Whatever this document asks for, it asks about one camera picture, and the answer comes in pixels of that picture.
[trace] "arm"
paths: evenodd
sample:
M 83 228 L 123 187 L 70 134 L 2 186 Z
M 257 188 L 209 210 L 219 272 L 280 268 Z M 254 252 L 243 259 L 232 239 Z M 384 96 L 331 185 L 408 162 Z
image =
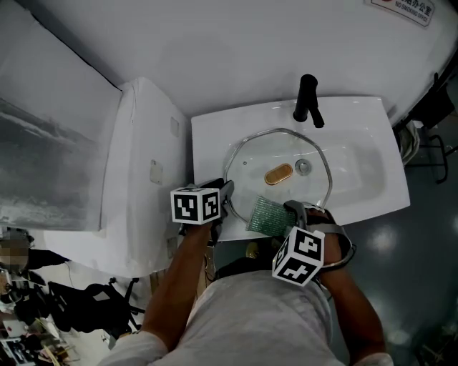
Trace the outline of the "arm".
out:
M 327 234 L 324 246 L 325 263 L 340 260 L 337 235 Z M 342 268 L 325 272 L 320 279 L 334 298 L 351 365 L 374 353 L 386 352 L 380 319 L 350 274 Z
M 180 340 L 193 308 L 211 225 L 188 231 L 146 309 L 141 330 L 158 336 L 169 351 Z

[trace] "metal rim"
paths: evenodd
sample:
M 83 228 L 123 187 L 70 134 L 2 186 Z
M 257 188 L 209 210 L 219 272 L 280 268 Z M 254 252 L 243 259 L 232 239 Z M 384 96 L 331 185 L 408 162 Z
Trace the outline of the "metal rim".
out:
M 248 141 L 252 140 L 252 139 L 255 139 L 257 137 L 261 137 L 261 136 L 265 136 L 267 134 L 275 134 L 275 133 L 279 133 L 279 132 L 283 132 L 285 134 L 290 134 L 292 136 L 295 136 L 295 137 L 298 137 L 299 139 L 302 139 L 303 141 L 305 142 L 308 142 L 310 145 L 312 145 L 316 151 L 318 151 L 318 153 L 320 154 L 320 158 L 321 160 L 323 161 L 323 164 L 324 164 L 324 168 L 326 170 L 326 174 L 328 175 L 328 182 L 329 182 L 329 186 L 328 186 L 328 191 L 326 193 L 326 196 L 324 197 L 324 200 L 323 200 L 323 204 L 321 206 L 317 206 L 317 205 L 314 205 L 314 204 L 309 204 L 308 202 L 301 202 L 305 205 L 309 205 L 309 206 L 312 206 L 312 207 L 315 207 L 315 208 L 318 208 L 320 210 L 323 210 L 324 207 L 326 206 L 326 203 L 328 201 L 328 198 L 329 198 L 329 195 L 331 194 L 331 191 L 332 191 L 332 185 L 333 185 L 333 182 L 332 182 L 332 176 L 331 176 L 331 170 L 329 169 L 329 165 L 328 165 L 328 162 L 326 161 L 326 158 L 323 154 L 323 151 L 321 150 L 321 148 L 317 145 L 317 143 L 315 143 L 314 141 L 310 140 L 308 137 L 304 136 L 303 134 L 300 134 L 296 131 L 293 131 L 292 129 L 285 129 L 285 128 L 276 128 L 276 129 L 267 129 L 265 131 L 261 131 L 261 132 L 257 132 L 255 134 L 252 134 L 250 136 L 247 136 L 245 139 L 243 139 L 238 145 L 237 147 L 235 148 L 234 152 L 231 154 L 229 160 L 228 160 L 228 163 L 226 164 L 225 168 L 224 168 L 224 175 L 223 175 L 223 179 L 224 179 L 224 182 L 227 182 L 228 181 L 228 171 L 229 171 L 229 168 L 235 158 L 235 156 L 238 154 L 238 152 L 240 151 L 240 149 L 242 148 L 242 146 L 244 144 L 246 144 Z M 234 205 L 232 203 L 232 200 L 230 199 L 229 200 L 229 208 L 231 210 L 231 212 L 234 214 L 235 217 L 237 217 L 239 220 L 241 220 L 242 222 L 244 222 L 245 224 L 248 223 L 247 220 L 245 220 L 243 217 L 241 217 L 238 212 L 235 210 L 234 208 Z

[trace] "sink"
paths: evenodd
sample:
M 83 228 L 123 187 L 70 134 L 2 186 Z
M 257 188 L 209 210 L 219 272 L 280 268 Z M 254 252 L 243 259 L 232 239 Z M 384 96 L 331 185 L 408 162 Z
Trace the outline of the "sink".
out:
M 196 182 L 221 177 L 225 164 L 241 140 L 272 128 L 296 131 L 322 150 L 333 180 L 326 208 L 344 225 L 409 206 L 404 168 L 391 125 L 380 98 L 318 98 L 325 121 L 322 129 L 293 119 L 295 101 L 257 104 L 206 114 L 192 119 Z M 305 162 L 306 173 L 296 169 Z M 282 165 L 292 175 L 275 185 L 265 173 Z M 290 199 L 321 206 L 328 177 L 317 149 L 290 134 L 276 132 L 246 142 L 235 155 L 227 178 L 235 183 L 233 206 L 248 220 L 258 194 L 284 203 Z M 230 214 L 220 240 L 261 237 L 245 230 L 245 223 Z

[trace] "drain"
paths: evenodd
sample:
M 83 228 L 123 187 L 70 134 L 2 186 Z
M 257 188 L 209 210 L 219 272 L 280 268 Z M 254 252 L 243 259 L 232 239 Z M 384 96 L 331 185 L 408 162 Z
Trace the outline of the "drain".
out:
M 302 176 L 309 175 L 312 171 L 312 165 L 305 159 L 299 159 L 294 167 L 296 168 L 296 172 Z

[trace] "gray floor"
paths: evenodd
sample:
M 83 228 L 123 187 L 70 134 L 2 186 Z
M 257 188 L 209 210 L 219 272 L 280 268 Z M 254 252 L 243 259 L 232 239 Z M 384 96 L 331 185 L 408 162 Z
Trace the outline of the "gray floor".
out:
M 450 117 L 432 134 L 456 146 L 458 119 Z M 410 207 L 346 226 L 358 245 L 349 270 L 381 318 L 396 365 L 410 365 L 411 349 L 457 306 L 458 153 L 448 162 L 449 178 L 440 185 L 434 175 L 442 171 L 406 170 Z M 244 254 L 243 242 L 217 245 L 215 265 Z M 331 346 L 345 362 L 348 355 L 337 322 L 334 329 Z

